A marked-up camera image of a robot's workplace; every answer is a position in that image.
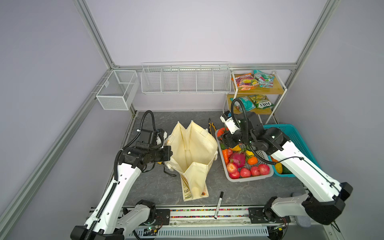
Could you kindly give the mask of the pink red apple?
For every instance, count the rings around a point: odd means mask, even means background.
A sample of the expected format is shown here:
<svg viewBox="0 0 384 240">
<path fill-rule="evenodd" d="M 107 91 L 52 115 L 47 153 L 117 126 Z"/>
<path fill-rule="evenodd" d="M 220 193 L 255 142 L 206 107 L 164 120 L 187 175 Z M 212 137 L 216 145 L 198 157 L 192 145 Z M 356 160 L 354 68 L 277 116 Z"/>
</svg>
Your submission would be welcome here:
<svg viewBox="0 0 384 240">
<path fill-rule="evenodd" d="M 234 174 L 234 173 L 238 172 L 238 167 L 232 162 L 228 163 L 226 165 L 226 168 L 227 168 L 227 171 L 229 174 Z"/>
</svg>

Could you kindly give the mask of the red tomato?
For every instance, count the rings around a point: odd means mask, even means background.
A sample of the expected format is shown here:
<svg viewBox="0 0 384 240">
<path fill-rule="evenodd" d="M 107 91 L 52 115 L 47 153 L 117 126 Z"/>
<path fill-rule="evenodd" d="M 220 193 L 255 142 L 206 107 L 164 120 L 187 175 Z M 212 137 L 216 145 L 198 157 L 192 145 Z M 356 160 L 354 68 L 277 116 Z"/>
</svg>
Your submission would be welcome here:
<svg viewBox="0 0 384 240">
<path fill-rule="evenodd" d="M 220 137 L 226 132 L 226 128 L 221 128 L 217 131 L 217 137 Z"/>
</svg>

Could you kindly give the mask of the cream floral tote bag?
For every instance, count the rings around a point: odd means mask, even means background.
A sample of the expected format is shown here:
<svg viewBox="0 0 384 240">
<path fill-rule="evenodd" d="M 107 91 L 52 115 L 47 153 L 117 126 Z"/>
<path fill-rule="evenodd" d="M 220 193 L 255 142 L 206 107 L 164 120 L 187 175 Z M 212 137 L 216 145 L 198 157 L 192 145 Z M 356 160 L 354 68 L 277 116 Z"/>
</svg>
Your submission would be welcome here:
<svg viewBox="0 0 384 240">
<path fill-rule="evenodd" d="M 208 130 L 191 121 L 187 128 L 177 123 L 166 145 L 173 152 L 166 166 L 180 174 L 183 201 L 209 197 L 206 180 L 213 162 L 218 158 L 215 138 Z"/>
</svg>

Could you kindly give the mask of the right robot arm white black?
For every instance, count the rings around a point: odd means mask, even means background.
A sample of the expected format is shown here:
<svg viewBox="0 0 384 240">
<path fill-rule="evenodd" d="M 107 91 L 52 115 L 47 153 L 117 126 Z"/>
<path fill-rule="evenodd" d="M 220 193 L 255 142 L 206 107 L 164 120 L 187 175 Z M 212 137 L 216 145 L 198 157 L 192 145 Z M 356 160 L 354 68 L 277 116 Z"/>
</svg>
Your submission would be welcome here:
<svg viewBox="0 0 384 240">
<path fill-rule="evenodd" d="M 265 128 L 254 121 L 254 113 L 235 115 L 226 111 L 220 117 L 225 132 L 219 137 L 227 147 L 238 144 L 254 154 L 258 151 L 285 166 L 308 189 L 301 196 L 272 197 L 263 209 L 264 219 L 275 222 L 286 216 L 307 216 L 322 225 L 330 225 L 343 212 L 353 187 L 340 183 L 314 164 L 282 130 Z"/>
</svg>

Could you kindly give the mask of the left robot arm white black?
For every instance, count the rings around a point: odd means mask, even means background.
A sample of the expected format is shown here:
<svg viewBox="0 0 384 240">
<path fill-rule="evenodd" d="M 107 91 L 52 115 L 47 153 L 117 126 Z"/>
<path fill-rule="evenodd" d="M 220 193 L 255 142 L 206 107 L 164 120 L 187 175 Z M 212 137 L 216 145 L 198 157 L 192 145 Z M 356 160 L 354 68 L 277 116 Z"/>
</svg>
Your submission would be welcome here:
<svg viewBox="0 0 384 240">
<path fill-rule="evenodd" d="M 124 240 L 140 224 L 155 221 L 156 205 L 146 200 L 139 201 L 123 217 L 119 214 L 137 178 L 151 171 L 148 165 L 170 160 L 173 152 L 165 144 L 166 137 L 163 129 L 156 128 L 154 113 L 146 111 L 137 135 L 118 151 L 113 178 L 100 203 L 84 225 L 74 227 L 72 240 Z"/>
</svg>

